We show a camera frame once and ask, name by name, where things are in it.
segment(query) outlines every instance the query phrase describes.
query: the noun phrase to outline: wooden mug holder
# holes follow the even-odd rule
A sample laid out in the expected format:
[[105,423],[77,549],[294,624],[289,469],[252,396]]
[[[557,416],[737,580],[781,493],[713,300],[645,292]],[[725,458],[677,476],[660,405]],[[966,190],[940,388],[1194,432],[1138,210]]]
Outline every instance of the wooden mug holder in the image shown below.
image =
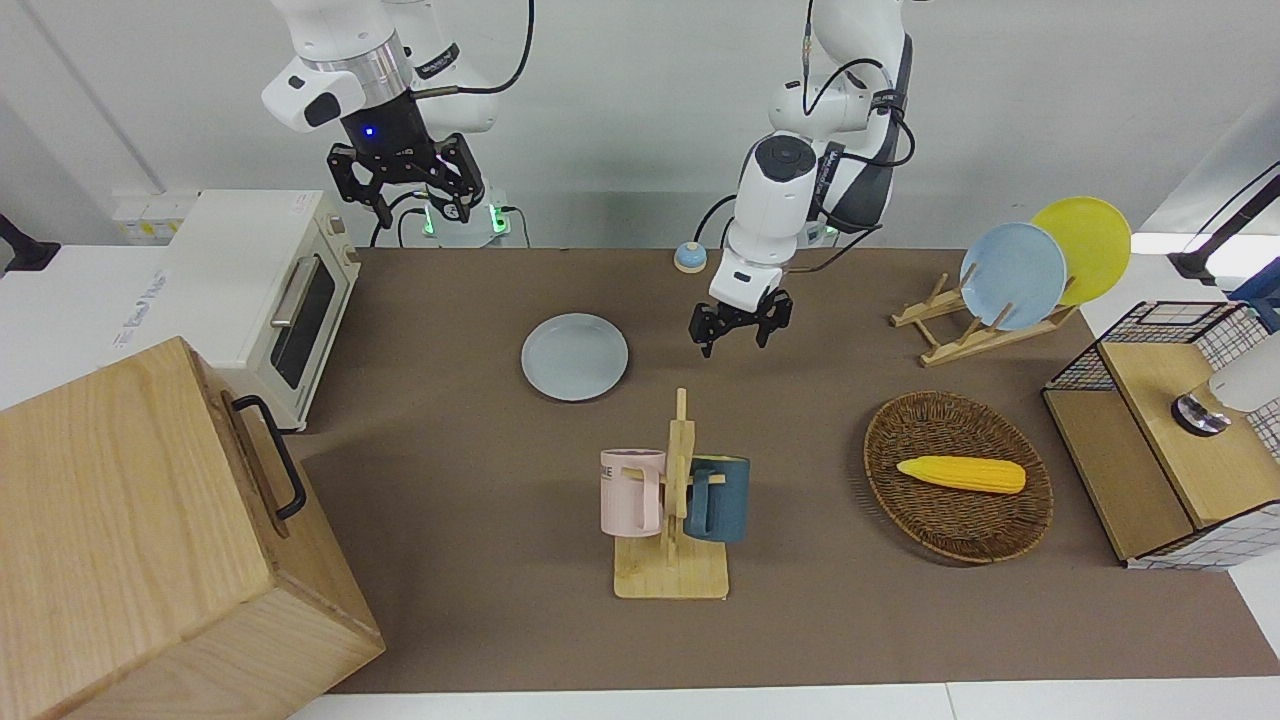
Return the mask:
[[[1010,302],[1005,305],[1005,307],[996,316],[996,320],[989,325],[984,324],[982,318],[974,318],[959,338],[951,342],[938,342],[938,338],[934,337],[934,334],[924,324],[924,320],[966,310],[964,297],[960,291],[964,290],[965,284],[969,283],[969,279],[973,278],[973,272],[977,268],[977,263],[969,265],[964,277],[960,278],[960,283],[945,292],[942,291],[942,287],[946,286],[950,275],[947,273],[942,273],[938,282],[933,283],[933,290],[929,291],[928,297],[915,305],[909,305],[896,315],[890,315],[890,323],[895,328],[908,324],[915,325],[915,329],[920,331],[924,341],[929,343],[929,350],[920,355],[920,365],[932,368],[933,365],[942,365],[945,363],[951,363],[952,360],[960,360],[961,357],[969,357],[970,355],[977,355],[979,352],[995,350],[1038,334],[1053,332],[1062,327],[1062,323],[1065,323],[1068,318],[1074,315],[1076,311],[1075,305],[1059,305],[1052,313],[1048,314],[1047,318],[1029,328],[1023,328],[1020,331],[1002,331],[1000,329],[1000,325],[1014,310],[1014,304]],[[1074,279],[1075,278],[1068,278],[1066,287],[1062,288],[1062,292],[1066,292],[1066,288],[1071,287]]]
[[[663,475],[662,532],[646,538],[613,538],[613,594],[621,598],[724,600],[728,597],[728,557],[724,543],[686,536],[686,492],[694,460],[694,421],[687,418],[687,393],[676,391],[676,419],[667,433],[667,473]],[[713,475],[712,483],[724,482]]]

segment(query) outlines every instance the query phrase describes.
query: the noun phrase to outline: oven handle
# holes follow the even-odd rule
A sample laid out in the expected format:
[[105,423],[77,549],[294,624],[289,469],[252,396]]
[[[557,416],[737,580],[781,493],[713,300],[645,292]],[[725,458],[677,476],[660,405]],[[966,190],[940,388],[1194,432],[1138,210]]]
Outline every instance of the oven handle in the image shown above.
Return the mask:
[[275,306],[275,313],[271,315],[273,328],[293,327],[293,323],[298,319],[298,313],[302,311],[302,301],[306,300],[307,292],[311,290],[311,281],[315,279],[316,270],[319,269],[319,255],[303,258],[293,266],[293,274],[289,275],[289,282],[284,286],[284,295],[280,296],[280,304]]
[[284,471],[289,475],[289,484],[293,486],[293,500],[275,511],[276,518],[288,520],[297,515],[298,510],[302,510],[302,506],[307,503],[307,488],[302,486],[302,478],[298,475],[298,469],[293,465],[289,448],[284,447],[284,436],[280,434],[280,428],[275,425],[275,418],[271,416],[271,410],[266,406],[266,402],[256,395],[246,395],[232,401],[232,410],[237,413],[250,407],[257,407],[262,413],[262,419],[266,420],[266,429],[271,433],[271,442],[275,443],[275,451],[280,454],[280,461],[284,462]]

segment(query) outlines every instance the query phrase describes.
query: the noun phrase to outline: mug handle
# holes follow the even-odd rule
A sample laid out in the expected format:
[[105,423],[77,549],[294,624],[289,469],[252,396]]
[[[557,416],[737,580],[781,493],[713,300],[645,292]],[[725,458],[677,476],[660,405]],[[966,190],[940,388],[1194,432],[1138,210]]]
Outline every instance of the mug handle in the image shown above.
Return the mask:
[[710,515],[710,480],[712,471],[708,468],[694,470],[694,498],[689,503],[689,524],[691,529],[701,536],[707,534],[707,524]]
[[644,506],[640,507],[640,532],[652,533],[662,525],[660,509],[653,521],[649,521],[649,509],[657,507],[662,502],[658,498],[658,486],[662,484],[662,479],[653,468],[640,468],[640,471],[644,473]]

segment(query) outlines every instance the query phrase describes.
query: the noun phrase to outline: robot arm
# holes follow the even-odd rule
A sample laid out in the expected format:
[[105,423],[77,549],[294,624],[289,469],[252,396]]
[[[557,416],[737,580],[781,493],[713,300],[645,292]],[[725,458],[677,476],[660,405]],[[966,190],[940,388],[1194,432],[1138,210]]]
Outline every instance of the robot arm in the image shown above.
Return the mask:
[[[392,214],[383,186],[420,182],[435,191],[431,201],[444,217],[466,222],[484,196],[480,168],[461,133],[443,141],[430,136],[413,95],[415,85],[425,88],[457,60],[457,46],[444,46],[430,3],[271,4],[284,15],[297,56],[262,91],[262,102],[300,132],[340,120],[351,145],[334,143],[328,164],[343,200],[369,206],[379,224],[389,228]],[[403,38],[397,23],[406,28]],[[406,38],[412,44],[408,50]],[[435,47],[440,53],[433,54]],[[458,129],[483,131],[493,124],[492,100],[454,101],[452,108],[454,122],[447,124]],[[367,183],[356,178],[357,164],[369,172]]]
[[[788,82],[774,97],[777,132],[748,152],[735,217],[712,279],[718,304],[694,309],[690,336],[710,357],[716,340],[758,325],[764,347],[787,327],[791,299],[781,282],[806,223],[824,217],[841,232],[878,227],[888,204],[899,132],[911,72],[911,40],[902,29],[902,0],[815,0],[813,29],[840,65],[817,90]],[[808,74],[808,37],[805,72]],[[864,131],[849,149],[833,133]]]

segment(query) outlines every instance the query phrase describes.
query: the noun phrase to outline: brown tabletop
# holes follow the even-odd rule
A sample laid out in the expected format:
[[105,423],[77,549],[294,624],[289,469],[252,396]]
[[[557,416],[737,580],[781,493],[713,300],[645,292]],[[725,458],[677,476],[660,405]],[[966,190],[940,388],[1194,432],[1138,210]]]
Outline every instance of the brown tabletop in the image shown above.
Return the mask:
[[[1089,343],[1079,318],[916,364],[923,340],[886,318],[960,256],[856,250],[788,278],[792,324],[767,350],[744,329],[704,360],[687,325],[710,274],[680,274],[669,251],[364,252],[311,424],[289,438],[388,644],[337,692],[1280,671],[1226,574],[1117,565],[1039,397]],[[525,336],[561,313],[627,338],[627,373],[598,400],[557,402],[521,374]],[[963,325],[931,320],[940,337]],[[728,548],[727,601],[616,600],[598,454],[663,447],[677,386],[699,451],[751,459],[748,537]],[[957,568],[884,519],[863,434],[915,389],[986,402],[1032,439],[1055,495],[1034,551]]]

